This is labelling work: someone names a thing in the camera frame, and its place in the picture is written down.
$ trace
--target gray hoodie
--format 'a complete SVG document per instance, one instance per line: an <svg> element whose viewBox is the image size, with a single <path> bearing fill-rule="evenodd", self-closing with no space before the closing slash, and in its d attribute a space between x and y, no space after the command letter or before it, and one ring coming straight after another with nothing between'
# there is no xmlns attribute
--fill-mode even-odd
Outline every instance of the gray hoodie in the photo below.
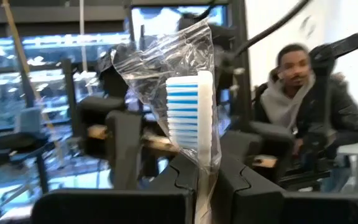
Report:
<svg viewBox="0 0 358 224"><path fill-rule="evenodd" d="M295 97L291 99L284 94L283 80L281 78L277 79L277 76L279 77L274 70L270 72L267 89L260 96L260 100L272 124L292 130L295 128L296 116L298 115L302 100L313 87L316 77L314 73L311 72L309 81L303 85Z"/></svg>

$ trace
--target man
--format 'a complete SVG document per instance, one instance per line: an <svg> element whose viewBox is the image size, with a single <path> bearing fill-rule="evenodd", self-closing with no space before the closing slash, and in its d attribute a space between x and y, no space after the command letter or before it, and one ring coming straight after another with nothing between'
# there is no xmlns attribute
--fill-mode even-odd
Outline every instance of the man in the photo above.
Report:
<svg viewBox="0 0 358 224"><path fill-rule="evenodd" d="M308 113L313 108L313 91L317 90L314 89L315 80L308 51L299 44L290 44L278 53L277 68L270 73L268 82L256 90L255 120L293 131L296 137L294 156L301 150L312 122ZM337 77L332 77L329 82L332 130L327 136L326 152L332 159L339 146L358 142L358 106L341 82ZM350 177L349 159L337 157L336 160L340 168L332 170L330 178L324 179L324 192L340 191Z"/></svg>

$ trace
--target plastic wrapper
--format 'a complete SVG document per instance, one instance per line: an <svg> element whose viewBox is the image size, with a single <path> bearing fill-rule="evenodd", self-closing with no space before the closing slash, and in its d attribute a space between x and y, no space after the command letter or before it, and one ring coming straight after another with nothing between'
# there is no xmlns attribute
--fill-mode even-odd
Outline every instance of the plastic wrapper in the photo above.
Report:
<svg viewBox="0 0 358 224"><path fill-rule="evenodd" d="M165 134L169 136L171 142L178 146L181 152L192 161L200 165L202 169L208 173L216 172L221 160L221 149L215 100L214 48L207 21L203 20L174 34L157 37L144 51L135 51L133 46L134 44L119 45L111 52L114 68L138 99L143 104L150 106L157 122ZM198 77L201 77L200 74L211 76L211 94L206 96L200 92L201 87L200 84L198 85L199 107L198 111L196 110L198 114L195 114L197 116L194 117L198 122L195 125L196 128L194 127L194 131L198 132L198 139L188 138L193 143L198 141L198 145L189 146L191 144L183 144L183 138L178 140L179 138L175 136L177 133L173 130L175 127L173 122L186 124L188 117L172 116L172 114L175 114L172 112L172 104L175 102L176 96L172 97L170 91L177 87L174 85L177 84L175 83L177 80L181 80L180 82L183 82L184 79L189 80L189 82L190 80L198 80ZM204 105L200 110L200 104L205 101L211 101L211 105L207 107ZM211 123L209 124L211 127L205 124L200 125L203 122L205 123L205 116L211 116ZM202 149L199 148L200 133L210 133L207 138L207 141L210 141L207 142L210 145L209 149L205 149L208 144L204 144Z"/></svg>

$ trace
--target hair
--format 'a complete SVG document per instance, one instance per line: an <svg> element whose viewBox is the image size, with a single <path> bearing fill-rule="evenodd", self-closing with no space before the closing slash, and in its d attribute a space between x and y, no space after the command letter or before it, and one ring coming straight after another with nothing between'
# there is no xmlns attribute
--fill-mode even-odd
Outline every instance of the hair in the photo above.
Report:
<svg viewBox="0 0 358 224"><path fill-rule="evenodd" d="M281 49L281 51L279 51L279 53L277 55L277 66L280 66L281 59L284 57L284 55L286 55L290 52L296 52L296 51L300 51L300 50L306 54L309 53L309 50L301 44L288 44L287 46L285 46L283 49Z"/></svg>

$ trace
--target leather jacket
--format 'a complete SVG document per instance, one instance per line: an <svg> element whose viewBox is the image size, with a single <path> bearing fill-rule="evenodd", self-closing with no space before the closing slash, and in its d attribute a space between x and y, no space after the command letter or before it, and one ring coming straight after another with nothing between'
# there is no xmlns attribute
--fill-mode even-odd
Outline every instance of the leather jacket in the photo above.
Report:
<svg viewBox="0 0 358 224"><path fill-rule="evenodd" d="M336 133L334 141L326 149L328 152L326 155L334 159L336 157L336 149L339 146L358 143L358 105L349 95L347 85L342 80L332 77L328 85L331 89L329 118L331 127L336 130ZM297 139L307 137L308 130L313 123L314 116L311 116L310 113L318 109L313 107L313 102L316 100L316 91L318 91L317 88L315 85L306 94L301 103L296 117ZM254 120L270 123L260 102L260 96L266 89L267 84L264 83L255 91L255 98L253 100Z"/></svg>

